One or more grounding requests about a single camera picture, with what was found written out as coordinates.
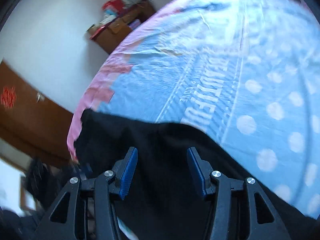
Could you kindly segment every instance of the white wall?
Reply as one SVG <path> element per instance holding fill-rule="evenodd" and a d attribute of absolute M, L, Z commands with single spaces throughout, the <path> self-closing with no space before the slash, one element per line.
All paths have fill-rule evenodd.
<path fill-rule="evenodd" d="M 107 58 L 85 31 L 106 0 L 21 0 L 0 32 L 0 60 L 73 112 Z M 153 0 L 156 9 L 171 0 Z"/>
<path fill-rule="evenodd" d="M 20 177 L 23 172 L 16 170 L 0 159 L 0 206 L 1 208 L 16 212 L 23 216 L 20 209 Z M 30 194 L 26 195 L 26 205 L 35 209 L 35 203 Z"/>

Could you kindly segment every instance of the cabinet handle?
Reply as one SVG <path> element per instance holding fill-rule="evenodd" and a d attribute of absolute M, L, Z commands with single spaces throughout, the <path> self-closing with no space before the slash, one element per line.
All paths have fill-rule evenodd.
<path fill-rule="evenodd" d="M 38 92 L 38 93 L 37 93 L 37 103 L 38 103 L 39 101 L 41 101 L 41 102 L 44 101 L 44 96 Z"/>

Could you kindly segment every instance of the metal screw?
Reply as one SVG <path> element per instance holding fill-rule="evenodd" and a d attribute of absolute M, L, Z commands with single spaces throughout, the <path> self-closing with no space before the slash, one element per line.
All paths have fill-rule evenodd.
<path fill-rule="evenodd" d="M 105 171 L 104 176 L 111 177 L 113 175 L 113 171 Z"/>
<path fill-rule="evenodd" d="M 70 179 L 71 184 L 76 184 L 78 181 L 79 181 L 79 179 L 77 177 L 73 177 Z"/>
<path fill-rule="evenodd" d="M 221 176 L 221 172 L 220 171 L 213 171 L 213 172 L 211 172 L 211 174 L 214 177 L 220 177 Z"/>
<path fill-rule="evenodd" d="M 256 182 L 256 180 L 254 179 L 254 178 L 247 178 L 247 182 L 249 183 L 249 184 L 255 184 L 255 182 Z"/>

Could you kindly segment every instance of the blue bedsheet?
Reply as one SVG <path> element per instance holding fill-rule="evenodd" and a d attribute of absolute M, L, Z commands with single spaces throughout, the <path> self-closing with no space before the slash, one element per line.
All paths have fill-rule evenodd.
<path fill-rule="evenodd" d="M 293 0 L 191 0 L 127 51 L 133 67 L 98 111 L 195 126 L 317 218 L 319 41 Z"/>

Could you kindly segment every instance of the wooden wardrobe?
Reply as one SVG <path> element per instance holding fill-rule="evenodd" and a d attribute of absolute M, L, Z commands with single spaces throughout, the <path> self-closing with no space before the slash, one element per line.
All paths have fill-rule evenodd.
<path fill-rule="evenodd" d="M 0 138 L 43 163 L 68 164 L 67 135 L 72 113 L 46 98 L 2 61 Z"/>

